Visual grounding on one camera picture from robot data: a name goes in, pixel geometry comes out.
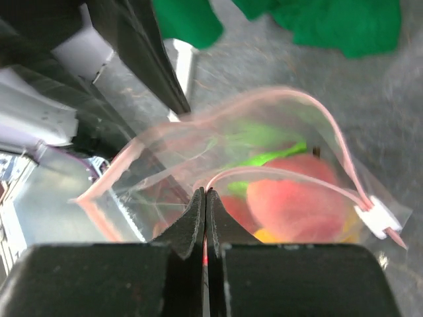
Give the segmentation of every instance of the transparent bag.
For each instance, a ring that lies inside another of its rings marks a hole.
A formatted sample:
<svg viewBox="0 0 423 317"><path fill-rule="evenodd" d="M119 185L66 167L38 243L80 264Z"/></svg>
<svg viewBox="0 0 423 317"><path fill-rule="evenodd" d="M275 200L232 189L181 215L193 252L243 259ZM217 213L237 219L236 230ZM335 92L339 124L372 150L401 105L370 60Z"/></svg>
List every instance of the transparent bag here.
<svg viewBox="0 0 423 317"><path fill-rule="evenodd" d="M165 169L141 176L151 157ZM103 219L104 194L113 188L127 208L149 219L153 229L139 229L151 240L184 213L199 187L216 190L227 212L269 243L364 243L372 231L405 246L399 232L412 212L351 156L319 101L285 87L242 94L147 130L75 201ZM112 223L98 226L121 239Z"/></svg>

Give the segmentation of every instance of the toy fruit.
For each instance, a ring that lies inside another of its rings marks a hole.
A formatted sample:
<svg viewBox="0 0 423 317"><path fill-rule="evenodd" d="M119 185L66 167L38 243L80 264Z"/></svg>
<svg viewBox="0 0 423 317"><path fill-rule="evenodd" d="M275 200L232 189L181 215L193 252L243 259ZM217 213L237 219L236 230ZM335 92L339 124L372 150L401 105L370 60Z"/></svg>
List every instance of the toy fruit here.
<svg viewBox="0 0 423 317"><path fill-rule="evenodd" d="M332 169L304 154L265 164L336 183ZM347 209L343 197L318 184L260 180L247 188L247 203L257 223L286 242L335 242L343 232Z"/></svg>
<svg viewBox="0 0 423 317"><path fill-rule="evenodd" d="M251 216L249 207L244 199L228 195L220 197L220 200L228 214L243 226L245 230L254 233L258 229L256 221Z"/></svg>

